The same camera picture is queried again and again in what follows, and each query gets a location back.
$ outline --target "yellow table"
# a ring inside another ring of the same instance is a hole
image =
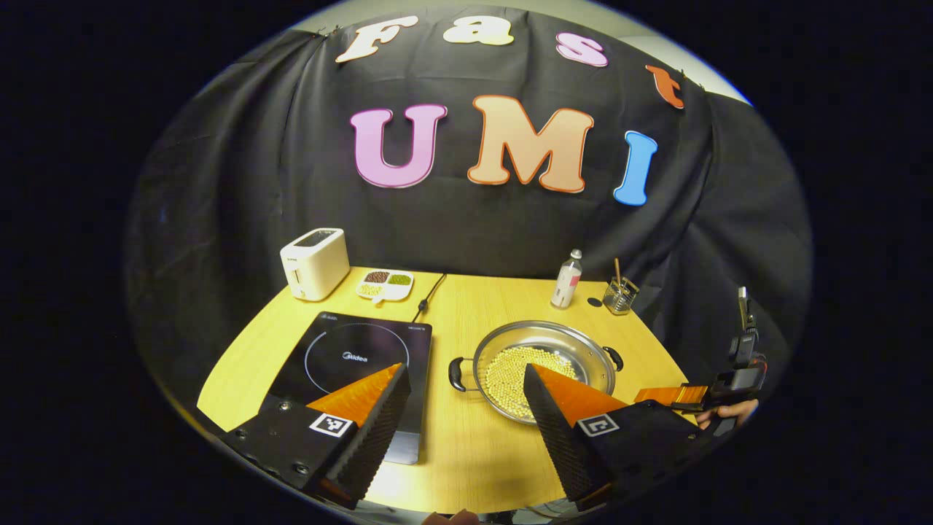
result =
[[[330,296],[304,302],[282,290],[260,311],[217,361],[204,382],[198,408],[224,431],[252,418],[279,369],[322,311],[409,322],[440,274],[414,273],[411,294],[373,305],[356,295],[369,271],[352,268]],[[560,479],[537,427],[498,414],[478,391],[451,387],[447,368],[473,357],[493,329],[517,320],[549,320],[614,348],[625,366],[613,397],[631,403],[640,389],[675,387],[687,379],[635,313],[614,316],[587,298],[602,298],[604,282],[581,281],[566,310],[550,306],[553,280],[448,275],[419,322],[433,326],[419,462],[384,462],[366,500],[419,512],[501,512],[563,498]],[[474,388],[470,362],[463,382]],[[684,416],[695,422],[693,416]]]

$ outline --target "midea logo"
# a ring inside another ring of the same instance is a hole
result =
[[[352,360],[354,360],[354,361],[366,362],[366,358],[365,358],[365,357],[355,356],[355,355],[351,354],[350,352],[343,352],[343,358],[344,358],[344,359],[352,359]]]

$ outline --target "plastic bottle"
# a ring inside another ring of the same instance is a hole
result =
[[[575,248],[570,252],[570,259],[561,265],[561,272],[557,275],[557,286],[550,298],[550,304],[555,308],[563,310],[570,306],[574,290],[577,289],[577,283],[583,274],[583,265],[580,263],[582,257],[583,253]]]

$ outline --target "pen holder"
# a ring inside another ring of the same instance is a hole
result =
[[[638,295],[638,287],[632,281],[623,277],[621,285],[612,277],[606,294],[603,295],[603,304],[614,315],[623,316],[632,311],[632,303]]]

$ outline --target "black induction cooker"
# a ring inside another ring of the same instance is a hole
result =
[[[404,362],[411,395],[385,461],[414,464],[421,443],[431,325],[321,312],[299,340],[269,395],[308,404]]]

